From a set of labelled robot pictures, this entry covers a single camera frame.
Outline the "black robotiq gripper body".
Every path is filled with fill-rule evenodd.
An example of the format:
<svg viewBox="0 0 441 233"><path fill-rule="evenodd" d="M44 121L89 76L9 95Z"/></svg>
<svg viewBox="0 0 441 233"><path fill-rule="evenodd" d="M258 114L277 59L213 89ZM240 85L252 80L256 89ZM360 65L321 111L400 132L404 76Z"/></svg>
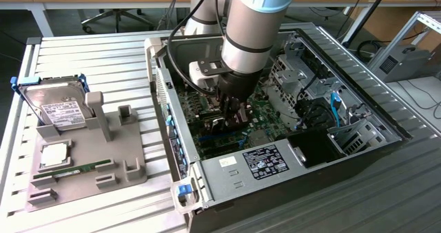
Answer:
<svg viewBox="0 0 441 233"><path fill-rule="evenodd" d="M220 75L218 89L220 93L238 101L246 101L254 93L261 71L250 74L229 72Z"/></svg>

